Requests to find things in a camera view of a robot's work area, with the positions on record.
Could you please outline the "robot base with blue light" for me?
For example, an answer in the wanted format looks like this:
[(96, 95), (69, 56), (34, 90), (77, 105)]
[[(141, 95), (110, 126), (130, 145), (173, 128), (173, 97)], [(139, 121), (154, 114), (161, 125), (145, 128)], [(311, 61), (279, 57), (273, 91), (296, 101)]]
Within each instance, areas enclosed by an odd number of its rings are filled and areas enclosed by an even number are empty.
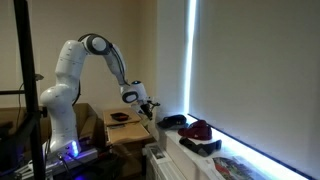
[[(81, 151), (75, 141), (71, 141), (68, 146), (61, 151), (48, 153), (44, 162), (45, 178), (67, 172), (79, 166), (84, 166), (98, 158), (96, 148)], [(30, 160), (26, 165), (14, 172), (18, 180), (34, 180), (34, 163)]]

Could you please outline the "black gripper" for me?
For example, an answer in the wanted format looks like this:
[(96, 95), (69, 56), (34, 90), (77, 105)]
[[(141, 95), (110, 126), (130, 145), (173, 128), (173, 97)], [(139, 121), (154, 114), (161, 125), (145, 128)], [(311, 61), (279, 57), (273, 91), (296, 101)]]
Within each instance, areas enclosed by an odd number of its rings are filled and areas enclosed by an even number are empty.
[(151, 110), (149, 104), (143, 104), (143, 105), (140, 106), (140, 108), (148, 118), (152, 118), (153, 117), (153, 113), (152, 113), (152, 110)]

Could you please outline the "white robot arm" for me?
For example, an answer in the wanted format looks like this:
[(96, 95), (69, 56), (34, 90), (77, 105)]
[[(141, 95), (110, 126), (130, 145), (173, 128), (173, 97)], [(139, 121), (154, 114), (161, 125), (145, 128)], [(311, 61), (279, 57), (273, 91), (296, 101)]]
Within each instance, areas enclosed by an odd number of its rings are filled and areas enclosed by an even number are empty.
[(78, 156), (81, 152), (73, 104), (80, 93), (80, 76), (88, 55), (102, 56), (118, 81), (122, 100), (125, 103), (136, 102), (147, 118), (152, 119), (151, 100), (145, 87), (141, 81), (127, 82), (124, 58), (115, 44), (94, 33), (83, 35), (78, 40), (68, 40), (57, 61), (56, 83), (40, 96), (51, 120), (51, 140), (44, 144), (49, 158), (68, 153)]

